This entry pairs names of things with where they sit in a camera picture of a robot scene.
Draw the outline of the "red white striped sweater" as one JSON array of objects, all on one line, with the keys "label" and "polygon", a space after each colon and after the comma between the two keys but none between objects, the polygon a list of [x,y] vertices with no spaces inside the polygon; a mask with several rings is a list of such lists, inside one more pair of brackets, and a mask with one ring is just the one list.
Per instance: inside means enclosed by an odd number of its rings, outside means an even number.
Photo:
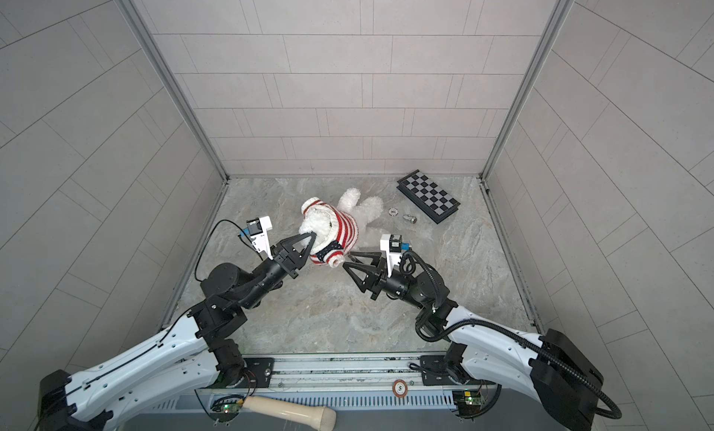
[{"label": "red white striped sweater", "polygon": [[355,218],[317,197],[306,200],[301,213],[303,221],[299,232],[316,235],[310,255],[312,263],[332,268],[341,265],[359,239]]}]

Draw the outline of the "white teddy bear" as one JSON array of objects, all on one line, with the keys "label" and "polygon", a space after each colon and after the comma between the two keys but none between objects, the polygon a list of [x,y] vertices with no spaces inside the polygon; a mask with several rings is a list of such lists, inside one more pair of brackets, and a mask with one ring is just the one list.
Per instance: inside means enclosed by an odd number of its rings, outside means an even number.
[{"label": "white teddy bear", "polygon": [[337,251],[351,252],[367,225],[383,214],[384,204],[379,197],[363,199],[361,191],[352,187],[341,195],[336,205],[312,197],[300,209],[303,220],[299,233],[316,235],[311,252],[317,255],[335,245],[338,245]]}]

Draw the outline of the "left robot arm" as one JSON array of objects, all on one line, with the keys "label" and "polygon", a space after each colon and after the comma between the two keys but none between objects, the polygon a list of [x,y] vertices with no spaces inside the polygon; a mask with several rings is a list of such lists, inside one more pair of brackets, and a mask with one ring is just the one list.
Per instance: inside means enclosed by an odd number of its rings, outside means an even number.
[{"label": "left robot arm", "polygon": [[245,377],[231,336],[285,277],[297,278],[316,235],[295,235],[271,247],[254,270],[224,263],[202,281],[205,298],[167,330],[93,368],[57,370],[40,382],[38,430],[115,430],[143,411],[187,390],[230,387]]}]

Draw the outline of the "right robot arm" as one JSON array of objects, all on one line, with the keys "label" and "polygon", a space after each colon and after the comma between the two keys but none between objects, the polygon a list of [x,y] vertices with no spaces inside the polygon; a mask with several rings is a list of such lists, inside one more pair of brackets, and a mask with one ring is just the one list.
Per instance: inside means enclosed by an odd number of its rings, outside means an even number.
[{"label": "right robot arm", "polygon": [[383,254],[358,253],[342,267],[373,299],[387,295],[418,308],[416,335],[450,343],[446,375],[454,383],[488,381],[518,391],[569,430],[591,429],[595,416],[622,418],[602,390],[602,373],[565,334],[522,332],[471,312],[450,299],[441,274],[414,251],[396,266]]}]

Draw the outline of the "black white checkerboard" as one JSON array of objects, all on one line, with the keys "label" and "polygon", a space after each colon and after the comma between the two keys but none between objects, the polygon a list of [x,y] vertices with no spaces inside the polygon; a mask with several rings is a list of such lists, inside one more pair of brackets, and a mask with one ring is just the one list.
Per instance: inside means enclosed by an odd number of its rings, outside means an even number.
[{"label": "black white checkerboard", "polygon": [[435,224],[459,210],[460,202],[420,170],[399,179],[397,189]]}]

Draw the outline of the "round red white sticker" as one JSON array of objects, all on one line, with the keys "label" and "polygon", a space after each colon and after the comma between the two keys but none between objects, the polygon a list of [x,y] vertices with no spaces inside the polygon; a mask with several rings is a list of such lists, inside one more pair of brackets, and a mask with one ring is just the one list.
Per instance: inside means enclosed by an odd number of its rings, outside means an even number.
[{"label": "round red white sticker", "polygon": [[392,393],[398,399],[403,399],[408,394],[408,386],[404,380],[395,380],[392,384]]}]

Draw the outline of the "right green circuit board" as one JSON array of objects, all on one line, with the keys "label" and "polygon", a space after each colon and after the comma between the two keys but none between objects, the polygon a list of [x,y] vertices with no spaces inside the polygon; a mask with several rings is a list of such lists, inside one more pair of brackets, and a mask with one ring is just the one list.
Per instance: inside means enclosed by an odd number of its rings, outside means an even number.
[{"label": "right green circuit board", "polygon": [[482,413],[483,395],[480,391],[453,391],[452,398],[457,417],[472,419]]}]

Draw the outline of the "green circuit board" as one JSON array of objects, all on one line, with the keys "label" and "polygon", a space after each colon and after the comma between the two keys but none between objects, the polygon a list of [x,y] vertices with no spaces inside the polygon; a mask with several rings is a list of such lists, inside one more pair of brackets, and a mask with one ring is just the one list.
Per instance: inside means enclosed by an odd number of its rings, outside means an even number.
[{"label": "green circuit board", "polygon": [[452,398],[457,417],[472,419],[482,413],[483,395],[480,391],[453,391]]},{"label": "green circuit board", "polygon": [[230,423],[241,412],[245,402],[245,397],[241,395],[230,395],[216,399],[210,406],[209,412],[219,423]]}]

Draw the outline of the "left green circuit board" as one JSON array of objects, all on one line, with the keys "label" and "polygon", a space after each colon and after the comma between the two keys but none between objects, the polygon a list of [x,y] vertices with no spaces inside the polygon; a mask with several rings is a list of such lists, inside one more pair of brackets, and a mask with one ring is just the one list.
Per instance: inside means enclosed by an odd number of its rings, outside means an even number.
[{"label": "left green circuit board", "polygon": [[216,399],[210,406],[209,412],[219,423],[230,423],[241,412],[245,402],[245,397],[241,395],[230,395]]}]

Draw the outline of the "aluminium front rail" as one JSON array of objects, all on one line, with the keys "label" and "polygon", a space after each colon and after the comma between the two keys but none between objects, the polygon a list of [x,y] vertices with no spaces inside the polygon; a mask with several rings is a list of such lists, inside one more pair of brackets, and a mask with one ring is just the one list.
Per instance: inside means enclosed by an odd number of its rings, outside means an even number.
[{"label": "aluminium front rail", "polygon": [[[406,411],[456,409],[453,391],[480,391],[484,401],[492,401],[498,388],[537,399],[528,370],[519,371],[483,352],[467,352],[462,366],[476,382],[466,386],[424,386],[418,362],[422,355],[442,352],[366,354],[290,354],[249,356],[274,358],[273,377],[268,388],[213,389],[182,387],[174,394],[145,403],[126,395],[141,414],[202,412],[216,400],[230,395],[253,394],[305,406],[325,406],[342,411]],[[408,394],[403,399],[392,393],[395,380],[404,380]]]}]

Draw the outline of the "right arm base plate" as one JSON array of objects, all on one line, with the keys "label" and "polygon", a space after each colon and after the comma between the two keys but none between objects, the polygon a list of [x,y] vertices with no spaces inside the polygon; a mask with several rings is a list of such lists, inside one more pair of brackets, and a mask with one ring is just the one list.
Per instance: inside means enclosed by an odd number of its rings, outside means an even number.
[{"label": "right arm base plate", "polygon": [[447,370],[444,355],[422,355],[418,362],[424,386],[466,386],[476,382],[466,374],[456,375]]}]

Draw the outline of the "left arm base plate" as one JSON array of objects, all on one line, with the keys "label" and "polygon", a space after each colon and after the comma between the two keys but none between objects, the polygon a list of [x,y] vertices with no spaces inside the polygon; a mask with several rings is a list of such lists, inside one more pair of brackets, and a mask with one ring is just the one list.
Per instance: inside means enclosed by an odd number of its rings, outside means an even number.
[{"label": "left arm base plate", "polygon": [[245,366],[239,371],[221,373],[213,389],[262,389],[268,388],[273,377],[274,358],[246,358]]}]

